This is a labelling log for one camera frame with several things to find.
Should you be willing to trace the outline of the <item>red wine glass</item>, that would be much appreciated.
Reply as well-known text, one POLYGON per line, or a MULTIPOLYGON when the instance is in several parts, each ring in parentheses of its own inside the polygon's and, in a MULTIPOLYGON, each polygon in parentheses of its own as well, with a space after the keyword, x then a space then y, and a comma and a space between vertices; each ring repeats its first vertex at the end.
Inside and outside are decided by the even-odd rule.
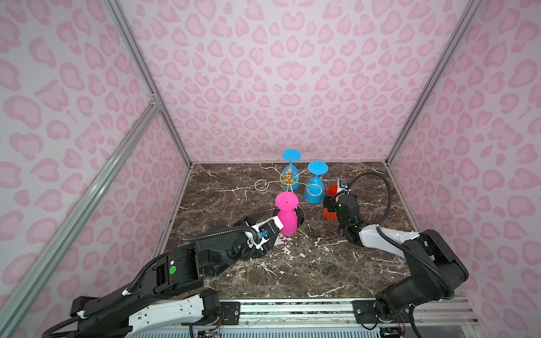
POLYGON ((331 201, 334 196, 336 196, 338 193, 338 185, 333 184, 328 188, 328 191, 325 193, 325 197, 323 199, 323 215, 325 218, 327 218, 330 221, 337 219, 337 214, 335 212, 335 209, 331 206, 331 201))

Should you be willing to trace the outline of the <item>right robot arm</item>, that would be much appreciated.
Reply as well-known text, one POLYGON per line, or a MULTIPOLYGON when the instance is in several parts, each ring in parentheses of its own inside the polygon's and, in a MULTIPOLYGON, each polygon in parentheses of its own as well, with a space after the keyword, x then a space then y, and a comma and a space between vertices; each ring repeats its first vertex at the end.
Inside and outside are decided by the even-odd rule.
POLYGON ((336 214, 340 234, 349 243, 405 259, 410 276, 376 294, 373 308, 382 322, 391 321, 410 306, 453 299, 455 290, 469 278, 465 265, 435 230, 404 232, 369 225, 360 217, 352 194, 327 194, 323 207, 336 214))

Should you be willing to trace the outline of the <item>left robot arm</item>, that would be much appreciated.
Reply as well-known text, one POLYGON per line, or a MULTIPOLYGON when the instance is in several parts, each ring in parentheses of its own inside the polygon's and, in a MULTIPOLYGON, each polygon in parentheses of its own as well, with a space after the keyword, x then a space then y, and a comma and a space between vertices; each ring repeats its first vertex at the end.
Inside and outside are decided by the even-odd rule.
POLYGON ((215 226, 183 238, 185 244, 146 263, 133 281, 104 297, 78 297, 69 319, 46 329, 43 337, 129 337, 153 323, 149 310, 167 299, 204 286, 238 261, 264 256, 284 228, 278 216, 248 216, 230 227, 215 226))

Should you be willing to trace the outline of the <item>magenta wine glass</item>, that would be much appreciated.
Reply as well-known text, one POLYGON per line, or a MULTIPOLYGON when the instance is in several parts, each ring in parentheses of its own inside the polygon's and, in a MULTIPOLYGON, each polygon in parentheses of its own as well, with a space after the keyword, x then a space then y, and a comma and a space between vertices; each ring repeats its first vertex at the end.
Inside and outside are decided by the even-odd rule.
POLYGON ((284 236, 293 235, 298 229, 298 216, 295 212, 298 205, 298 197, 292 192, 282 192, 276 197, 276 208, 279 210, 278 218, 283 224, 280 233, 284 236))

